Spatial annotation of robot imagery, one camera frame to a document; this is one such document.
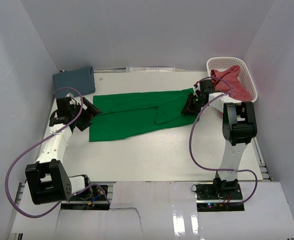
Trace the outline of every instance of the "red towel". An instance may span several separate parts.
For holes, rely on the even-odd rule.
[[[234,65],[225,71],[211,70],[211,76],[217,77],[227,81],[233,88],[233,93],[230,95],[231,98],[239,101],[251,101],[252,98],[250,93],[243,87],[243,85],[238,80],[240,73],[240,66]],[[224,93],[230,92],[230,88],[223,81],[213,79],[213,86],[216,91],[221,91]]]

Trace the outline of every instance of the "white basket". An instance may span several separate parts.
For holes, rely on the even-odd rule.
[[[243,85],[243,87],[250,93],[252,102],[257,100],[257,90],[255,84],[252,81],[250,72],[248,70],[245,62],[236,57],[213,57],[207,61],[207,71],[210,76],[210,72],[212,69],[218,71],[225,71],[228,68],[238,65],[240,66],[240,73],[238,76],[239,81]],[[212,93],[209,95],[209,100],[212,100],[214,97],[218,96],[220,93]],[[241,101],[233,99],[229,96],[223,96],[220,99],[214,101],[210,106],[215,107],[219,111],[223,112],[223,104],[224,103],[240,103]]]

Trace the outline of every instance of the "green cloth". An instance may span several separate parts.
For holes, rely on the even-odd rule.
[[[189,93],[180,91],[136,92],[93,97],[103,111],[90,126],[89,141],[112,141],[194,122],[195,115],[182,115]]]

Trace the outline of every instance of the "gray wall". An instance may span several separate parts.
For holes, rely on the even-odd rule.
[[[294,1],[274,2],[244,60],[258,91],[261,151],[294,219]]]
[[[243,57],[273,0],[22,0],[59,69]]]
[[[51,102],[57,69],[19,0],[0,1],[0,240],[6,238],[13,207],[5,175],[21,152],[36,143]],[[15,198],[24,169],[35,152],[21,159],[10,178]]]

